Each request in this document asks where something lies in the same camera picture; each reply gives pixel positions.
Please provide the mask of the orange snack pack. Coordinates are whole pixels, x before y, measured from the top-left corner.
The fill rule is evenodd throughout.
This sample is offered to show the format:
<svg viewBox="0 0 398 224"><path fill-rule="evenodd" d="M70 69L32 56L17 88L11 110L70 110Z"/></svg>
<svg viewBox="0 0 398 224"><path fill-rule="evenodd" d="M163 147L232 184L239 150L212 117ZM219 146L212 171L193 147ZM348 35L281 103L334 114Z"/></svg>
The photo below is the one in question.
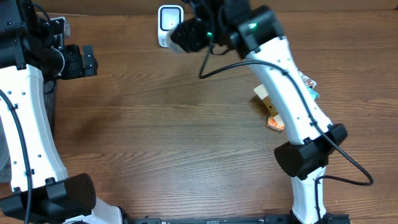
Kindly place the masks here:
<svg viewBox="0 0 398 224"><path fill-rule="evenodd" d="M285 128L284 122L279 114L277 116L270 114L267 117L266 126L279 132L282 132Z"/></svg>

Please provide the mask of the beige brown snack pouch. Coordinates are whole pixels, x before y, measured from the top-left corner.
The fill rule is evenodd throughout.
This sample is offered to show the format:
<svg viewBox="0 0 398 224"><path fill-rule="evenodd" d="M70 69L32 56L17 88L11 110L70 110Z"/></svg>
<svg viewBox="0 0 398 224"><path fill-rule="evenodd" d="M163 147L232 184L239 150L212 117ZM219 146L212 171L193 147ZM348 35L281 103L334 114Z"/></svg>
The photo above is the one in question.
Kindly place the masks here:
<svg viewBox="0 0 398 224"><path fill-rule="evenodd" d="M298 71L298 74L300 75L301 79L303 80L303 82L305 83L305 85L307 87L314 88L317 85L317 83L315 81L313 81L311 78L309 78L308 76L303 74L301 71ZM254 89L254 92L263 101L263 103L267 106L267 109L271 115L277 116L279 114L279 112L274 107L274 104L269 96L269 93L263 84L257 86Z"/></svg>

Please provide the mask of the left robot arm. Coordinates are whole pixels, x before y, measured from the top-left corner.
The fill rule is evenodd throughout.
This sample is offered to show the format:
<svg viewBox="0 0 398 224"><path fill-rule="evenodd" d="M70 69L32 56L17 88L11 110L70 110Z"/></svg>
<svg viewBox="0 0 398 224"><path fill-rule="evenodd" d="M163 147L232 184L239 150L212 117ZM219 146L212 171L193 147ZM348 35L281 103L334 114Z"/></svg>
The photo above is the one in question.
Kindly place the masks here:
<svg viewBox="0 0 398 224"><path fill-rule="evenodd" d="M1 1L1 122L11 158L5 216L25 223L127 223L96 196L88 174L69 176L45 108L44 85L97 74L93 48L65 43L64 17L32 1Z"/></svg>

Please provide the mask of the teal snack packet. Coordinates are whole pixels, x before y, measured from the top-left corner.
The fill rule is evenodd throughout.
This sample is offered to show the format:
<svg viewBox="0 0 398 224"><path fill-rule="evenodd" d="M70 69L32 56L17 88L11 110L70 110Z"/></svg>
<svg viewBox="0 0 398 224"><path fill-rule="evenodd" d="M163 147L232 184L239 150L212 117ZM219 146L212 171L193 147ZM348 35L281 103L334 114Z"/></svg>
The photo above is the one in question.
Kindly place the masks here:
<svg viewBox="0 0 398 224"><path fill-rule="evenodd" d="M320 95L313 88L307 87L307 90L310 93L310 96L312 97L313 100L316 100L320 97Z"/></svg>

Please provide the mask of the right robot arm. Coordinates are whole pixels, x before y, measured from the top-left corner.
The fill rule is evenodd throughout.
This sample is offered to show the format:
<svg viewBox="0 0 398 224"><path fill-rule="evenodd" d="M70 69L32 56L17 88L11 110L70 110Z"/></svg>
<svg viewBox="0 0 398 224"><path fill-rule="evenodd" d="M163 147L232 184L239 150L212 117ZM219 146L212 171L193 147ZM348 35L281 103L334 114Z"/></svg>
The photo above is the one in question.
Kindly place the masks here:
<svg viewBox="0 0 398 224"><path fill-rule="evenodd" d="M186 53L214 45L235 50L265 86L285 125L288 140L274 151L291 178L294 202L288 215L268 215L266 223L349 223L349 216L326 211L323 179L329 155L347 136L342 124L323 113L302 80L289 41L274 11L252 9L248 1L190 1L194 17L168 34L170 47Z"/></svg>

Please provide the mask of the green lid jar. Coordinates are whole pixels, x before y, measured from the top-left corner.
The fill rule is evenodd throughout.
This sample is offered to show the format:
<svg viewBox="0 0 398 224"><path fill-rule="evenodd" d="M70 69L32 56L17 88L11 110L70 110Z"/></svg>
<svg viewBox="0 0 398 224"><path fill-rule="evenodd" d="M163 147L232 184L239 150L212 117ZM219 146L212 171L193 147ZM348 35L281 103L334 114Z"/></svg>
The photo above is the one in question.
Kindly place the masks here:
<svg viewBox="0 0 398 224"><path fill-rule="evenodd" d="M167 47L171 51L174 51L176 53L179 53L179 54L185 53L184 49L182 49L181 46L179 46L177 43L172 41L171 35L173 32L174 32L174 30L168 31L168 33L166 35L165 41L166 41Z"/></svg>

